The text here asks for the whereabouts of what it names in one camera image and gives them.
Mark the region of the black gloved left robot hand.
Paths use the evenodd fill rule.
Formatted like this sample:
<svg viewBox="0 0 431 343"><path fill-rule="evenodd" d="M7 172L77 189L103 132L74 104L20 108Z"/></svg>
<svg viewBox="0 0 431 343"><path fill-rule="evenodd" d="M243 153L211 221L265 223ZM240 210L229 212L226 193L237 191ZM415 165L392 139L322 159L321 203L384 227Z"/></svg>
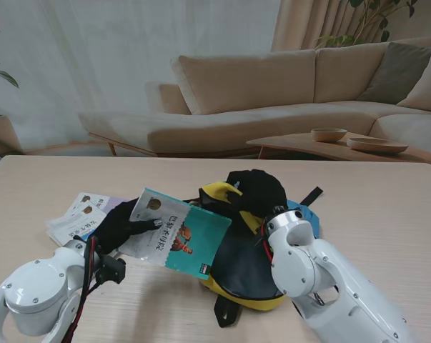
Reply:
<svg viewBox="0 0 431 343"><path fill-rule="evenodd" d="M110 254L131 236L154 231L162 226L161 219L132 222L129 220L138 199L122 202L114 207L90 235L95 237L96 252Z"/></svg>

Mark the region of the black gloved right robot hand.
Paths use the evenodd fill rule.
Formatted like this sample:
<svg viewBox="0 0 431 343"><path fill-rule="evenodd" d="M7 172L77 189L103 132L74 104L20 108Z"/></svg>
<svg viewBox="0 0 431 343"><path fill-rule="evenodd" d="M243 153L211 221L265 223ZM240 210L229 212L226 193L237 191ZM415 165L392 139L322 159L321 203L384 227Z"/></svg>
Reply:
<svg viewBox="0 0 431 343"><path fill-rule="evenodd" d="M235 192L227 192L227 200L239 211L249 212L256 217L265 218L276 207L287 208L287 196L278 179L265 171L252 169L231 171L227 183L238 184Z"/></svg>

